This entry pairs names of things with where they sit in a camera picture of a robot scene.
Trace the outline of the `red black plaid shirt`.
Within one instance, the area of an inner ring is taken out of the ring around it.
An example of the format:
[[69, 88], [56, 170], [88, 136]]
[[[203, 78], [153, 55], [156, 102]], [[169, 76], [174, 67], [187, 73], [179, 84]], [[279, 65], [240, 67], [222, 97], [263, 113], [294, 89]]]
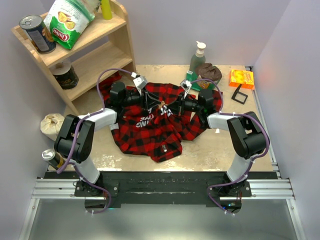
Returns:
[[172, 114], [167, 104], [173, 102], [183, 89], [171, 83], [147, 84], [146, 89], [166, 105], [144, 110], [127, 106], [124, 115], [110, 130], [115, 144], [124, 154], [149, 156], [160, 163], [182, 154], [182, 141], [193, 141], [206, 128], [200, 126], [196, 115], [185, 111]]

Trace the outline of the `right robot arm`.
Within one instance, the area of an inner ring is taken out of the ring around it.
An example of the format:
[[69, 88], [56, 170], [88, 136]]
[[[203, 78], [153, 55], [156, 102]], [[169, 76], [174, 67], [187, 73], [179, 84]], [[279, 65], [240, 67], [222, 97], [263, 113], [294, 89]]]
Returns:
[[223, 182], [212, 185], [220, 195], [235, 196], [245, 185], [248, 173], [255, 159], [268, 152], [269, 137], [253, 112], [244, 114], [223, 113], [222, 93], [216, 90], [202, 89], [197, 99], [180, 93], [168, 109], [175, 115], [193, 112], [198, 117], [200, 126], [206, 129], [228, 131], [235, 151], [232, 164], [224, 174]]

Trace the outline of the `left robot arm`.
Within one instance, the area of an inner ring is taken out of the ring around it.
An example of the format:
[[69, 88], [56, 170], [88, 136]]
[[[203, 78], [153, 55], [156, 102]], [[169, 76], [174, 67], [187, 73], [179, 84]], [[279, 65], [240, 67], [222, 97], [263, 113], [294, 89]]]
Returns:
[[73, 165], [80, 180], [86, 183], [86, 191], [92, 196], [106, 195], [108, 191], [101, 182], [101, 173], [90, 158], [94, 133], [106, 126], [116, 124], [123, 117], [125, 108], [130, 106], [150, 110], [158, 107], [159, 98], [144, 88], [128, 90], [123, 82], [114, 82], [109, 98], [102, 102], [102, 109], [83, 116], [72, 114], [64, 118], [54, 150], [65, 158], [57, 166], [56, 172], [62, 173], [68, 165]]

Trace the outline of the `green pouch with brown top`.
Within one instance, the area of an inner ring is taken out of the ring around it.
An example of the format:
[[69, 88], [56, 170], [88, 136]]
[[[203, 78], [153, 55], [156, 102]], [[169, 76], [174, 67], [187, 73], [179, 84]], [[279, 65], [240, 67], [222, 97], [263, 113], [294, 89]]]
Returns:
[[[198, 79], [210, 79], [216, 84], [222, 78], [222, 72], [220, 69], [212, 65], [211, 63], [193, 63], [189, 70], [186, 72], [185, 79], [193, 82]], [[191, 88], [195, 91], [200, 91], [202, 89], [214, 89], [215, 85], [207, 80], [198, 81], [192, 84]]]

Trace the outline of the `green soap dispenser bottle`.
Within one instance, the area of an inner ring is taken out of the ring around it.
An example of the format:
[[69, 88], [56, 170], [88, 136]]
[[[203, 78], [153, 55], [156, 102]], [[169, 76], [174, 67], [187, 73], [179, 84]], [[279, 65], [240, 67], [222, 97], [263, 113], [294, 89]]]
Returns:
[[196, 41], [197, 50], [195, 54], [191, 57], [189, 71], [196, 73], [196, 68], [206, 62], [205, 48], [206, 44], [204, 42]]

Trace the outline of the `wooden shelf unit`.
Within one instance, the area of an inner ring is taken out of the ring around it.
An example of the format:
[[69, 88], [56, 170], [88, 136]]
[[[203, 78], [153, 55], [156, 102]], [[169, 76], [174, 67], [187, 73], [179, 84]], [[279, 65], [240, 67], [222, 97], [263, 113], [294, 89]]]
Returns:
[[[41, 54], [37, 52], [20, 26], [17, 25], [11, 30], [74, 114], [79, 113], [73, 104], [74, 100], [93, 88], [97, 83], [97, 79], [103, 80], [118, 69], [130, 72], [136, 71], [128, 13], [125, 7], [116, 0], [111, 0], [109, 4], [112, 19], [103, 19], [102, 12], [99, 11], [71, 50], [58, 45], [54, 51]], [[108, 42], [72, 63], [79, 78], [77, 86], [72, 89], [62, 89], [51, 73], [50, 68], [104, 37], [108, 38]]]

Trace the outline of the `orange snack box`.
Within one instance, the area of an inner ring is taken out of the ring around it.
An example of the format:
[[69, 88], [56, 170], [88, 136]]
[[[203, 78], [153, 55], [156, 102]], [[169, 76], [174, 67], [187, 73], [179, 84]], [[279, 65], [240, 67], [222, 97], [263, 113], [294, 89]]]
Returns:
[[254, 90], [254, 73], [247, 70], [232, 69], [229, 74], [228, 85], [235, 88], [241, 85], [243, 89]]

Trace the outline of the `black paper-topped jar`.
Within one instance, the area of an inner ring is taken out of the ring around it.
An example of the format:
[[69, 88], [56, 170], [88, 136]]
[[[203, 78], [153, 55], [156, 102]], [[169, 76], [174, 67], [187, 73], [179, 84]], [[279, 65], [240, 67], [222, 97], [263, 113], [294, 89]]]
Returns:
[[79, 78], [68, 59], [53, 65], [50, 71], [63, 90], [69, 90], [77, 86]]

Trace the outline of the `white cloth sack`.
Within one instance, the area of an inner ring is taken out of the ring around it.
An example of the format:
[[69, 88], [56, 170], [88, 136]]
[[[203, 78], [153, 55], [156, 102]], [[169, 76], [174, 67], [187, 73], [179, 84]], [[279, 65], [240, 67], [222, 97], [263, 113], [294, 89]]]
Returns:
[[50, 113], [44, 117], [40, 122], [40, 131], [55, 141], [58, 137], [58, 134], [61, 130], [65, 117], [60, 113]]

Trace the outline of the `yellow bottle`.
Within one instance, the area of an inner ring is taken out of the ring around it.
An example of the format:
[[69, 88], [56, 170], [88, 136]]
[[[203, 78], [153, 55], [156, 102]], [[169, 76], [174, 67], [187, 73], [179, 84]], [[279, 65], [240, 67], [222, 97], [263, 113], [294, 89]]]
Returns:
[[100, 8], [105, 20], [111, 20], [113, 18], [109, 0], [101, 0]]

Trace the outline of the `black gold drink can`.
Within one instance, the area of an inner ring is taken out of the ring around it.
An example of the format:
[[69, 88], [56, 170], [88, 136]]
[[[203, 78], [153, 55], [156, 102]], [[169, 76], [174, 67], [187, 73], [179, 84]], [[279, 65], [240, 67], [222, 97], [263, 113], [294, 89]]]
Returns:
[[58, 170], [65, 163], [65, 160], [53, 148], [44, 150], [41, 156], [55, 170]]

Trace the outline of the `green chips bag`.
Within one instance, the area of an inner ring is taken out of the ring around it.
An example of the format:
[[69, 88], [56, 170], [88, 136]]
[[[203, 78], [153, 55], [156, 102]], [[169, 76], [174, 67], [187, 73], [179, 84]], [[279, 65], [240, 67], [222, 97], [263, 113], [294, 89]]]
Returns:
[[100, 3], [99, 0], [55, 0], [44, 19], [53, 40], [71, 50], [95, 19]]

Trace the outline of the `blue tin can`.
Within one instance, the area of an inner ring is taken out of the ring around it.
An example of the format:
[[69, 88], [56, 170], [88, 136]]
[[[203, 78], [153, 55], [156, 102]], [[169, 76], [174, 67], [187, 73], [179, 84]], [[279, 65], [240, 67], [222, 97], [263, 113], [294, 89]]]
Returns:
[[27, 37], [39, 53], [48, 54], [55, 50], [56, 42], [53, 40], [41, 16], [25, 16], [20, 20], [19, 26], [27, 34]]

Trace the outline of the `black square frame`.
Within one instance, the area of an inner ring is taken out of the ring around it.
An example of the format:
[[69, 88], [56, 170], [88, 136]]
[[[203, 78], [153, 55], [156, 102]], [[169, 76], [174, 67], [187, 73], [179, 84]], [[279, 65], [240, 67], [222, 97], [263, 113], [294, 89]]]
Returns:
[[248, 99], [248, 95], [241, 92], [242, 84], [240, 84], [234, 91], [231, 99], [237, 103], [244, 105]]

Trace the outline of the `aluminium rail frame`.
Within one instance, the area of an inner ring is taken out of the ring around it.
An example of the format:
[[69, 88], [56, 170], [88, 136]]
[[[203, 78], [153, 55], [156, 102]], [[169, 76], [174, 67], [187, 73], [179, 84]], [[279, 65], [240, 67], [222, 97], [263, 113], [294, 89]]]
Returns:
[[291, 181], [281, 178], [278, 170], [251, 171], [246, 180], [230, 185], [226, 180], [223, 171], [102, 171], [99, 189], [95, 189], [81, 182], [75, 171], [47, 171], [36, 179], [19, 237], [30, 237], [41, 199], [83, 199], [89, 207], [102, 209], [103, 189], [111, 195], [111, 208], [122, 204], [205, 205], [236, 213], [241, 200], [286, 200], [297, 238], [306, 237], [295, 210]]

